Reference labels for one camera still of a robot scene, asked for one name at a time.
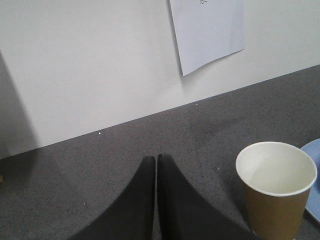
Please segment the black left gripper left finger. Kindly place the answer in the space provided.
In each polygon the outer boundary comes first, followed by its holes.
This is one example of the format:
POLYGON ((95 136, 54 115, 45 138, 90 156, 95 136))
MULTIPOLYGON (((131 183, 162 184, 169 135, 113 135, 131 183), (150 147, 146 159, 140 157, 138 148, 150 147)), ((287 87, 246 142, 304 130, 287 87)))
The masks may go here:
POLYGON ((150 240, 155 208, 156 160, 145 156, 118 198, 71 240, 150 240))

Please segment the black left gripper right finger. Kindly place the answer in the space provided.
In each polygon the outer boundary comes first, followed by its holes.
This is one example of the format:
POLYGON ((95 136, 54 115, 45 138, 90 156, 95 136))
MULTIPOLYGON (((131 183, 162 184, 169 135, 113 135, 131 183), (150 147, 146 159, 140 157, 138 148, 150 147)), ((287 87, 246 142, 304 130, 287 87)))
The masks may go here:
POLYGON ((159 154, 157 158, 157 205, 164 240, 257 239, 211 206, 169 154, 159 154))

